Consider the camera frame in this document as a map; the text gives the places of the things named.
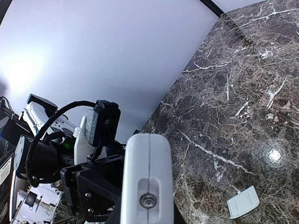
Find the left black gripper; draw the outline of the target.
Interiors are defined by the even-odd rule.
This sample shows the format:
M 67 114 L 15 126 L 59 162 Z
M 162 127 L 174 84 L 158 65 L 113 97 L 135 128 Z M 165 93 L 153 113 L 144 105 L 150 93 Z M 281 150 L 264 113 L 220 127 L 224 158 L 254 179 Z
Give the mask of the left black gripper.
M 73 214 L 105 222 L 121 196 L 124 156 L 113 155 L 61 169 L 64 197 Z

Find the white remote control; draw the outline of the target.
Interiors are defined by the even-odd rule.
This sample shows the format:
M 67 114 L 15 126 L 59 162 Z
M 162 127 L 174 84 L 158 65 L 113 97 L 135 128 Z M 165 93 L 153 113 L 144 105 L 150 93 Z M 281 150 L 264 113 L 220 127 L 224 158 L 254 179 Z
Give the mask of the white remote control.
M 122 224 L 174 222 L 171 147 L 159 134 L 133 135 L 127 142 L 121 195 Z

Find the white battery cover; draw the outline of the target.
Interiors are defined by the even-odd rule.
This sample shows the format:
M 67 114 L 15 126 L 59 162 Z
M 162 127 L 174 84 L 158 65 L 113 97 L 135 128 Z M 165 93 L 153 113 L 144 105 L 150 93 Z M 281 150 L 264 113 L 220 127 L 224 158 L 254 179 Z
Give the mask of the white battery cover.
M 236 196 L 227 200 L 229 218 L 242 217 L 257 208 L 259 204 L 260 200 L 254 186 L 250 186 L 242 192 L 238 191 Z

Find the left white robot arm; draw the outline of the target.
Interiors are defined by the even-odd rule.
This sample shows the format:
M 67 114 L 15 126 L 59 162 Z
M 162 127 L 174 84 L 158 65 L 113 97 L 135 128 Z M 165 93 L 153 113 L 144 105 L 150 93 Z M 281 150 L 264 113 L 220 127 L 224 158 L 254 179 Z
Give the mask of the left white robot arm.
M 9 223 L 52 224 L 61 202 L 87 223 L 120 223 L 125 145 L 115 137 L 114 102 L 75 101 L 62 108 L 30 94 L 22 114 L 0 99 L 0 137 L 12 152 Z

